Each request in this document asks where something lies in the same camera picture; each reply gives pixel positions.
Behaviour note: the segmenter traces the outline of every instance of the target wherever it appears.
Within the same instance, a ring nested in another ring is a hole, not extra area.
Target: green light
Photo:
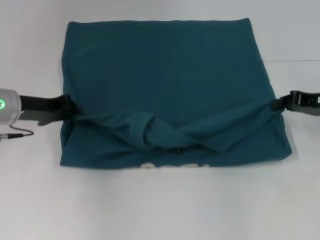
[[[3,109],[5,105],[6,105],[5,101],[0,99],[0,110]]]

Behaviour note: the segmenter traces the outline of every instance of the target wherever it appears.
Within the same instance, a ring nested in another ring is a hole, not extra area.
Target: white surface
[[[316,0],[1,1],[0,87],[22,95],[61,94],[68,21],[249,17],[264,60],[320,60]],[[278,96],[320,92],[320,62],[266,68]],[[119,171],[61,167],[61,123],[19,122],[35,136],[0,143],[0,239],[318,240],[320,118],[284,117],[284,161]]]

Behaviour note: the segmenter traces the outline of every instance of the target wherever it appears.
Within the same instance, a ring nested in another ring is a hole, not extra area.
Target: cable
[[[14,129],[14,130],[27,132],[27,134],[22,134],[23,137],[32,136],[33,134],[35,134],[33,131],[28,130],[28,129],[19,128],[19,127],[15,127],[15,126],[12,126],[12,125],[9,125],[9,127],[12,128],[12,129]]]

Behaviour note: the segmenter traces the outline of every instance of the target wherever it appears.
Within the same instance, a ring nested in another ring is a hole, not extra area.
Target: teal fabric
[[[248,18],[70,22],[62,71],[85,112],[63,123],[63,166],[233,166],[292,152]]]

